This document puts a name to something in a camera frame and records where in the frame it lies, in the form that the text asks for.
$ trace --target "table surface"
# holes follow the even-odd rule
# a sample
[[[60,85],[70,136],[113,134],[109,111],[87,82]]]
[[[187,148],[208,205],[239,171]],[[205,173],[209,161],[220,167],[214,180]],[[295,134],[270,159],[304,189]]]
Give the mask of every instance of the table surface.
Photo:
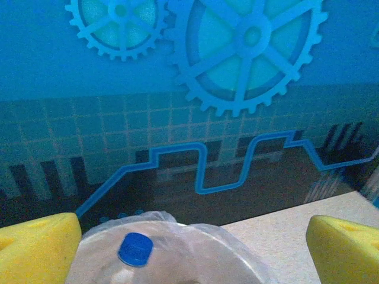
[[[328,215],[379,228],[379,210],[358,192],[285,209],[222,226],[264,263],[280,283],[320,283],[306,243],[309,220]]]

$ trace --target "bottle cap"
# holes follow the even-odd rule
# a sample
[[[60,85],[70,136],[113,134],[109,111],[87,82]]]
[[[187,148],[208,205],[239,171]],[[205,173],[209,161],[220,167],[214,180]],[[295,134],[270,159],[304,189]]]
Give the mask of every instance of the bottle cap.
[[[118,258],[125,264],[142,267],[147,264],[153,250],[153,241],[143,234],[129,233],[125,236]]]

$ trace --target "blue gear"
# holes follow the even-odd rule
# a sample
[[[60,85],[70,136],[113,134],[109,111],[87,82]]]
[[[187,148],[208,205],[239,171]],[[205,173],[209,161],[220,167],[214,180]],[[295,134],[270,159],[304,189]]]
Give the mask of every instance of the blue gear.
[[[189,92],[186,95],[188,101],[198,98],[202,101],[201,110],[205,111],[210,106],[217,109],[216,115],[221,116],[224,111],[231,110],[234,117],[239,116],[241,110],[248,109],[252,114],[256,111],[259,104],[270,105],[272,97],[275,94],[284,95],[287,92],[287,84],[291,80],[298,80],[300,74],[298,70],[303,64],[311,62],[312,57],[309,51],[312,45],[321,41],[322,36],[317,33],[319,24],[327,19],[327,13],[322,12],[323,0],[305,0],[288,9],[281,17],[277,17],[276,22],[270,20],[264,15],[264,0],[256,0],[252,13],[247,16],[240,16],[235,13],[228,4],[223,1],[199,0],[205,7],[210,8],[220,18],[225,20],[235,31],[233,42],[216,55],[209,57],[207,60],[200,61],[195,65],[190,65],[187,53],[187,37],[184,31],[188,29],[188,21],[191,17],[191,10],[195,0],[171,0],[168,9],[176,14],[176,24],[172,29],[165,30],[165,38],[174,42],[175,52],[172,55],[169,64],[176,64],[179,68],[180,75],[176,78],[176,83],[187,84]],[[271,31],[285,23],[293,20],[305,12],[311,12],[310,25],[304,46],[297,56],[294,64],[283,60],[279,52],[269,45]],[[253,47],[247,47],[244,44],[243,35],[251,26],[258,27],[262,31],[262,37]],[[265,57],[276,65],[285,76],[271,89],[251,99],[245,99],[245,93],[248,88],[249,71],[254,58],[263,54]],[[196,79],[197,76],[205,73],[213,66],[221,63],[230,56],[238,55],[242,59],[241,72],[239,73],[238,84],[232,101],[214,96],[203,88]]]
[[[70,5],[65,6],[65,9],[73,14],[73,19],[70,21],[70,25],[75,25],[79,28],[80,32],[78,33],[78,37],[86,38],[88,40],[87,47],[89,49],[96,47],[100,56],[107,53],[110,55],[111,60],[114,60],[116,57],[120,57],[122,61],[126,61],[126,58],[128,57],[136,60],[139,54],[147,55],[148,48],[155,48],[155,41],[162,38],[161,31],[166,28],[164,19],[168,15],[168,11],[165,10],[167,0],[155,0],[157,19],[154,27],[148,26],[147,23],[139,17],[133,15],[133,9],[146,2],[146,0],[98,0],[100,4],[107,6],[108,14],[90,25],[86,25],[81,17],[81,7],[79,6],[80,1],[81,0],[71,0]],[[119,17],[116,14],[115,9],[117,5],[125,6],[126,11],[128,11],[124,17]],[[132,22],[147,31],[149,37],[147,40],[142,41],[140,44],[137,44],[132,48],[126,47],[126,36],[121,37],[125,38],[123,43],[120,43],[120,45],[124,46],[111,48],[94,37],[92,33],[112,22],[119,26],[118,31],[121,35],[125,33],[126,25]]]

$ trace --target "grid pattern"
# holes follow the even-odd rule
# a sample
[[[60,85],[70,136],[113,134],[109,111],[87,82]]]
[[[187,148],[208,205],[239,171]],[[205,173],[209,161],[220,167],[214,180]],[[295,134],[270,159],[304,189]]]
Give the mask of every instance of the grid pattern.
[[[0,102],[0,186],[7,197],[20,196],[9,167],[23,164],[38,199],[49,199],[40,163],[53,160],[65,195],[76,195],[70,158],[83,157],[94,184],[135,163],[137,151],[167,144],[221,141],[219,159],[210,165],[218,166],[239,163],[239,139],[260,133],[304,130],[303,138],[320,147],[333,124],[365,121],[371,127],[363,134],[372,139],[377,137],[372,132],[379,132],[375,87],[291,88],[271,106],[260,105],[254,114],[242,112],[238,118],[228,112],[217,117],[212,108],[202,112],[200,102],[187,102],[184,93]]]

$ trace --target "blue wall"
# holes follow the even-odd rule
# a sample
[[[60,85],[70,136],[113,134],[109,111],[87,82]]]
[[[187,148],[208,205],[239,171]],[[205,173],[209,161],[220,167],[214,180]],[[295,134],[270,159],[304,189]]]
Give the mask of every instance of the blue wall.
[[[218,163],[235,162],[244,137],[302,130],[321,147],[333,125],[363,122],[357,134],[372,153],[379,136],[379,50],[369,47],[379,2],[325,1],[323,40],[298,82],[254,114],[200,111],[167,64],[173,45],[158,41],[147,57],[99,56],[76,36],[68,1],[0,4],[0,188],[21,193],[9,167],[23,164],[40,199],[48,199],[41,162],[54,161],[66,195],[76,194],[69,159],[83,157],[89,183],[103,182],[136,152],[190,141],[221,141]]]
[[[173,84],[176,67],[166,64],[170,42],[158,41],[155,50],[136,61],[112,62],[88,50],[84,39],[78,40],[66,4],[2,1],[1,101],[184,90]],[[369,47],[379,21],[379,2],[324,1],[323,7],[329,13],[320,26],[323,40],[314,46],[312,63],[302,68],[301,79],[293,84],[379,82],[379,51]]]

